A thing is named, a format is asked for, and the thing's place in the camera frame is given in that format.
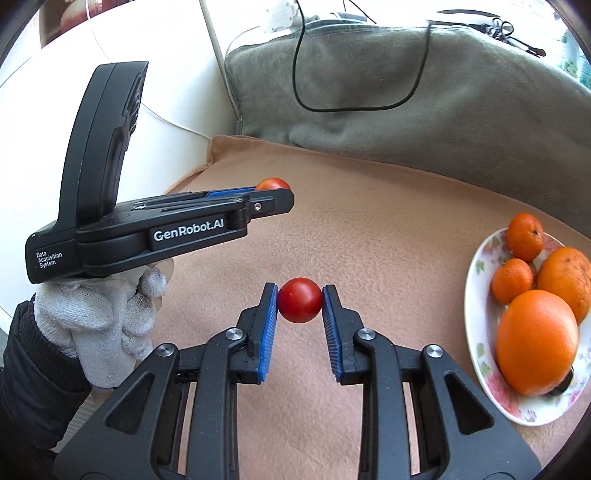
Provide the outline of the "black sleeve left forearm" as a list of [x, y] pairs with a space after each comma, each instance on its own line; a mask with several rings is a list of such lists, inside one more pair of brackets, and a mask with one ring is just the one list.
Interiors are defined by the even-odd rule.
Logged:
[[37, 450], [54, 448], [91, 386], [80, 362], [41, 333], [32, 299], [16, 307], [3, 361], [1, 438]]

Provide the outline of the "left white gloved hand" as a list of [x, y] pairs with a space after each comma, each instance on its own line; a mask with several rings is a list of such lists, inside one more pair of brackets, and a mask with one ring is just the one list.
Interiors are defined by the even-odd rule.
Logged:
[[42, 283], [35, 322], [61, 353], [80, 362], [93, 389], [114, 389], [152, 352], [152, 329], [173, 271], [168, 259], [106, 278]]

